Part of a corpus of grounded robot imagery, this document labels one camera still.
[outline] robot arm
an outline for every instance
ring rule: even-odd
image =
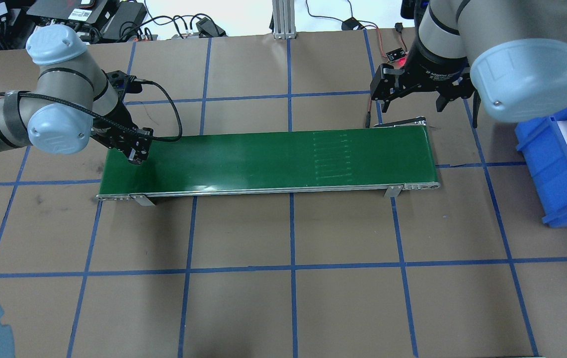
[[[52,154],[72,154],[91,137],[120,150],[131,163],[147,158],[152,129],[138,129],[133,123],[106,74],[72,29],[44,27],[29,38],[27,52],[40,65],[38,85],[31,93],[8,91],[0,98],[0,152],[35,145]],[[66,100],[110,122],[39,95]]]
[[[567,0],[431,0],[425,9],[422,3],[403,2],[401,14],[415,13],[417,24],[404,68],[382,64],[372,81],[383,111],[413,91],[438,91],[442,111],[476,89],[486,111],[505,122],[567,107]]]

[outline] red wire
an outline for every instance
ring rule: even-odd
[[[376,29],[376,34],[378,36],[378,47],[381,49],[381,56],[383,56],[384,59],[389,60],[389,58],[385,54],[385,50],[383,49],[383,35],[381,35],[381,30],[377,26],[374,26],[374,25],[365,25],[364,27],[372,27],[372,28]]]

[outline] green conveyor belt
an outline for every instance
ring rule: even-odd
[[[155,141],[149,159],[106,158],[100,199],[300,192],[439,184],[424,125],[188,136]]]

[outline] metal bracket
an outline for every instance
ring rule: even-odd
[[[109,195],[108,197],[102,197],[97,195],[96,198],[99,201],[131,201],[134,200],[141,206],[155,206],[155,204],[143,193],[136,193],[132,195],[122,194],[122,195]]]
[[[436,190],[438,188],[440,188],[440,183],[437,181],[390,185],[385,192],[385,197],[397,197],[403,190]]]
[[[404,185],[390,185],[385,192],[385,197],[397,197],[401,193]]]
[[[140,204],[141,206],[155,206],[153,202],[143,193],[131,195],[131,199]]]
[[[272,20],[274,38],[297,38],[297,28],[294,25],[294,0],[272,0]]]

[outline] brown paper floor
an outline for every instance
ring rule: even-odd
[[[383,30],[385,50],[399,47]],[[405,30],[405,40],[413,29]],[[94,45],[106,71],[165,86],[186,135],[362,127],[375,32]],[[33,89],[24,51],[0,90]],[[458,100],[428,118],[442,188],[104,202],[105,149],[0,154],[0,303],[17,357],[567,357],[567,229],[549,229],[513,125]],[[127,96],[176,132],[159,91]],[[389,153],[370,153],[378,161]]]

